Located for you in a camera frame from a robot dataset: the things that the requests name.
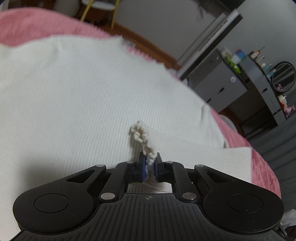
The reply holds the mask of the blue and white tissue box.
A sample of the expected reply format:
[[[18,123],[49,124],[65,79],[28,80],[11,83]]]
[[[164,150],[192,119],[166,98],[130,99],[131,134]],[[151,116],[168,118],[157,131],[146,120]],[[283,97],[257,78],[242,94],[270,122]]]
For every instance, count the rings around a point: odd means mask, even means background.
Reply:
[[[244,58],[246,58],[246,54],[241,50],[238,49],[230,58],[230,60],[235,64],[239,64]]]

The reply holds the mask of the round black mirror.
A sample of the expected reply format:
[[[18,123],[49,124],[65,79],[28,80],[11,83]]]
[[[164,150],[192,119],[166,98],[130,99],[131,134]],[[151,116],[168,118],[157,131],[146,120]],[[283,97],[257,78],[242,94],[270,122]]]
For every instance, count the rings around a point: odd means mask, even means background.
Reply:
[[[274,67],[271,86],[279,93],[289,91],[295,84],[295,67],[288,61],[282,61]]]

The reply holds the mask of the grey dressing table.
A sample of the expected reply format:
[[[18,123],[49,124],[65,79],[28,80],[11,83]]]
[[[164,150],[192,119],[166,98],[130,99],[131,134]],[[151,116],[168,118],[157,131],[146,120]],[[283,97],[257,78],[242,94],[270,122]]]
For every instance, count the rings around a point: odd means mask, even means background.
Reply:
[[[245,84],[252,84],[259,92],[260,96],[273,115],[276,125],[282,124],[287,120],[281,108],[278,97],[274,93],[268,78],[261,67],[250,57],[246,56],[240,63],[239,68],[245,78]]]

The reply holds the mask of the white standing air conditioner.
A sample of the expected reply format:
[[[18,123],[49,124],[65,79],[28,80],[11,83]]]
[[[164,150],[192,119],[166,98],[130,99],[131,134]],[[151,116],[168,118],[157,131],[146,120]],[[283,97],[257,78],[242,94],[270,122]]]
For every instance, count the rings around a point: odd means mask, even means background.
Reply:
[[[197,46],[176,73],[176,77],[184,80],[204,59],[216,49],[221,41],[243,19],[240,12],[234,9],[208,36]]]

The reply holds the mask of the round yellow-legged side table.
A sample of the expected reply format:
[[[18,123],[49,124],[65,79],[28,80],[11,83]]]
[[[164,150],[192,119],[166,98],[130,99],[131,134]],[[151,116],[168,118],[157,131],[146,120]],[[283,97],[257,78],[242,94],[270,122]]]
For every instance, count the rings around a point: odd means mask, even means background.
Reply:
[[[117,10],[119,7],[120,0],[114,1],[81,1],[84,10],[80,17],[80,21],[83,22],[86,19],[88,12],[91,9],[105,12],[112,12],[112,18],[110,23],[110,28],[113,29],[115,25],[115,18],[117,14]]]

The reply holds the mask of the grey bedside cabinet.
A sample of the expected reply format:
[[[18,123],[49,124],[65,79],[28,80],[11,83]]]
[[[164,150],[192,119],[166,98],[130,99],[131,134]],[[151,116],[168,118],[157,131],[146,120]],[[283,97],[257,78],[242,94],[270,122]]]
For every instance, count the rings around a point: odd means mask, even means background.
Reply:
[[[217,50],[189,75],[189,87],[218,113],[247,92]]]

